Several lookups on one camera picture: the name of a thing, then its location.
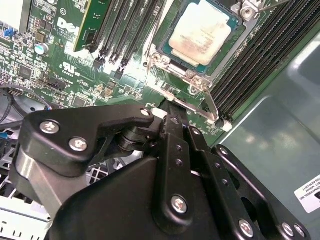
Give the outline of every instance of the screw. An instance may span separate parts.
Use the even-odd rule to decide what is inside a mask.
[[[186,76],[187,76],[189,79],[193,79],[193,78],[196,76],[196,74],[195,74],[193,71],[191,71],[191,70],[187,70],[187,71],[186,71]]]
[[[73,151],[83,152],[88,148],[88,144],[79,137],[72,138],[69,141],[69,146]]]
[[[303,231],[303,229],[302,229],[299,225],[295,224],[295,225],[293,225],[293,226],[294,226],[295,230],[296,230],[303,238],[306,237],[305,232]]]
[[[146,109],[141,109],[141,113],[142,113],[143,115],[145,115],[146,117],[150,116],[150,113],[149,113],[148,110],[146,110]]]
[[[239,220],[239,226],[244,233],[249,238],[254,237],[254,230],[252,229],[251,225],[244,219]]]
[[[161,55],[159,53],[155,53],[152,55],[151,59],[155,62],[158,62],[161,59]]]
[[[225,150],[223,147],[220,147],[220,151],[221,151],[224,155],[228,155],[227,150]]]
[[[244,18],[244,19],[248,19],[252,16],[253,14],[253,10],[250,8],[250,7],[245,7],[241,10],[241,16]]]
[[[59,132],[59,125],[52,121],[44,121],[40,124],[40,129],[45,134],[56,134]]]
[[[286,234],[288,234],[289,236],[293,237],[295,234],[294,234],[294,231],[292,231],[292,228],[287,224],[287,223],[282,223],[282,227],[285,231]]]
[[[196,128],[193,128],[192,131],[197,135],[201,135],[201,132]]]
[[[181,197],[173,196],[171,199],[171,204],[173,209],[176,210],[177,213],[185,214],[187,212],[187,204]]]

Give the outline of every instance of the capacitor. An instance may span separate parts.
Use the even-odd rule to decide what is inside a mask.
[[[49,52],[49,46],[45,43],[40,43],[40,44],[35,45],[34,51],[38,55],[44,55]]]
[[[58,0],[47,0],[47,1],[52,5],[56,5],[58,3]]]

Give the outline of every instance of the black cable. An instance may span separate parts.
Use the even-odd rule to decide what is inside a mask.
[[[6,110],[4,111],[4,114],[2,118],[0,119],[0,124],[9,116],[11,107],[12,107],[12,99],[10,97],[10,94],[2,89],[0,89],[0,93],[3,94],[8,98],[8,106],[6,107]]]
[[[14,110],[24,119],[28,113],[20,107],[13,95],[8,96],[8,100],[9,98],[12,100],[12,107]]]
[[[23,121],[21,120],[21,121],[14,121],[14,122],[9,122],[5,124],[0,124],[0,131],[21,127],[22,122]]]
[[[52,107],[50,106],[50,104],[44,100],[42,97],[40,97],[38,94],[36,94],[33,90],[28,89],[26,87],[23,86],[19,86],[19,85],[14,85],[14,84],[4,84],[4,85],[0,85],[0,89],[21,89],[29,94],[32,94],[33,96],[35,96],[41,103],[43,103],[44,105],[46,105],[46,107],[49,110],[52,110]]]

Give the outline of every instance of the black ram slot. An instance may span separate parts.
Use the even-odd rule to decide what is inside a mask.
[[[90,53],[94,53],[98,49],[100,43],[102,42],[102,40],[106,34],[106,31],[107,31],[107,25],[110,22],[110,16],[111,16],[112,12],[115,10],[116,4],[118,2],[119,2],[119,0],[112,0],[111,1],[110,6],[108,8],[108,11],[105,13],[104,20],[103,20],[103,23],[99,29],[99,32],[98,32],[98,34],[95,35],[95,38],[93,39],[92,45],[90,47],[88,47],[88,50],[90,51]]]
[[[295,7],[295,9],[300,9],[304,4],[300,1],[298,2],[298,6]],[[235,90],[239,86],[241,86],[245,80],[245,75],[250,74],[250,71],[255,69],[255,66],[258,66],[258,61],[257,59],[260,58],[261,55],[264,55],[270,46],[278,39],[275,37],[274,34],[272,34],[274,31],[277,31],[278,33],[283,33],[282,30],[284,30],[286,27],[289,26],[289,23],[295,18],[292,14],[287,16],[287,21],[280,21],[280,22],[275,22],[273,26],[273,30],[271,29],[271,34],[264,37],[261,41],[260,44],[257,44],[254,49],[250,51],[249,57],[246,58],[244,62],[237,68],[237,72],[233,73],[233,76],[228,79],[228,83],[224,87],[222,91],[220,91],[216,96],[215,96],[215,103],[216,105],[221,107],[221,105],[224,103],[224,101],[232,94],[230,93],[230,89]],[[235,81],[234,77],[237,77],[240,79],[240,81]]]
[[[115,24],[113,25],[110,35],[108,38],[106,38],[105,45],[103,48],[103,54],[106,57],[109,56],[115,37],[119,31],[121,23],[123,22],[123,20],[126,17],[126,14],[128,13],[129,7],[130,7],[130,1],[125,0],[121,6],[120,14],[118,14],[118,16],[116,17]]]
[[[241,63],[247,61],[253,54],[260,44],[263,42],[264,38],[266,38],[266,33],[269,33],[277,24],[277,22],[288,13],[288,9],[291,5],[286,3],[285,5],[281,6],[280,8],[276,9],[275,12],[270,16],[267,22],[264,24],[262,29],[258,31],[257,35],[254,39],[249,43],[251,44],[248,46],[244,52],[240,55],[240,57],[235,61],[227,73],[222,77],[220,81],[214,86],[211,95],[214,98],[218,98],[219,94],[225,90],[231,82],[232,76],[236,74],[237,70],[242,66]]]
[[[257,71],[261,71],[262,68],[266,68],[266,66],[273,61],[275,54],[278,52],[277,40],[281,40],[281,42],[279,42],[278,44],[280,48],[285,47],[284,42],[286,42],[286,40],[295,33],[296,29],[305,24],[306,20],[314,10],[315,4],[316,2],[313,2],[313,4],[310,4],[309,7],[306,7],[303,10],[303,12],[299,16],[299,21],[295,21],[294,19],[295,17],[297,17],[297,15],[295,17],[291,16],[291,21],[289,23],[286,21],[286,24],[282,24],[279,26],[280,29],[278,28],[278,32],[283,34],[281,36],[278,36],[274,40],[270,39],[266,46],[261,48],[261,51],[259,51],[259,53],[252,58],[254,61],[250,61],[249,66],[246,65],[246,69],[249,69],[249,71],[243,71],[246,70],[243,68],[241,74],[237,75],[240,81],[237,83],[237,85],[233,86],[233,89],[235,89],[238,93],[241,93],[245,91],[246,88],[248,88],[248,84],[250,84],[250,82],[246,81],[247,77],[253,76]],[[222,101],[216,102],[217,107],[221,109],[222,106],[228,106],[232,104],[236,97],[237,95],[232,94],[232,92],[225,92],[221,97]]]
[[[116,71],[115,77],[120,79],[130,61],[134,53],[138,50],[138,43],[141,39],[141,35],[146,29],[147,25],[149,24],[149,21],[153,15],[153,12],[156,10],[157,5],[159,4],[160,0],[153,0],[151,4],[148,4],[147,11],[144,11],[143,13],[143,20],[141,25],[139,26],[138,31],[135,33],[134,39],[130,42],[128,48],[126,49],[123,60],[121,61],[121,65]]]
[[[279,64],[286,59],[286,57],[290,54],[290,52],[299,44],[299,42],[308,34],[310,30],[318,23],[320,18],[320,13],[318,11],[317,14],[317,20],[313,20],[308,25],[305,25],[303,28],[301,28],[300,34],[296,35],[294,38],[292,38],[290,41],[290,44],[285,48],[285,50],[281,53],[280,57],[276,61],[272,61],[272,65],[269,67],[268,70],[261,71],[259,74],[255,77],[255,82],[252,84],[250,88],[248,88],[247,91],[245,91],[241,96],[238,97],[239,100],[236,100],[233,102],[233,104],[226,109],[231,115],[233,115],[249,98],[250,96],[261,86],[261,84],[264,82],[264,80],[273,73],[274,70],[277,69]]]
[[[136,20],[140,16],[141,10],[144,7],[145,3],[146,2],[144,0],[138,0],[138,4],[136,4],[136,6],[135,6],[135,8],[133,10],[133,13],[132,13],[132,15],[130,17],[130,20],[128,21],[128,25],[125,28],[119,43],[115,44],[114,51],[113,51],[113,53],[112,53],[112,55],[110,57],[110,60],[113,63],[115,63],[119,59],[119,57],[121,56],[121,53],[124,50],[125,44],[126,44],[128,38],[130,36],[131,30],[133,29]]]
[[[146,11],[146,14],[143,18],[142,24],[140,25],[138,31],[135,34],[133,41],[130,43],[126,53],[124,54],[124,59],[126,61],[129,61],[131,59],[131,57],[133,56],[133,54],[135,53],[135,51],[137,50],[136,48],[137,48],[139,39],[141,37],[141,34],[146,29],[146,27],[150,21],[150,18],[153,15],[153,12],[155,11],[155,8],[159,2],[160,2],[160,0],[153,0],[151,5],[148,6],[148,10]]]
[[[270,16],[249,46],[214,86],[212,96],[221,112],[234,114],[244,103],[243,99],[247,100],[268,74],[285,60],[290,53],[287,49],[294,48],[289,44],[290,40],[305,36],[308,33],[306,30],[319,20],[319,5],[320,1],[294,0]]]

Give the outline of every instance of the label sticker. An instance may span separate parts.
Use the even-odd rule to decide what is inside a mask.
[[[320,175],[294,192],[304,210],[310,214],[320,208]]]

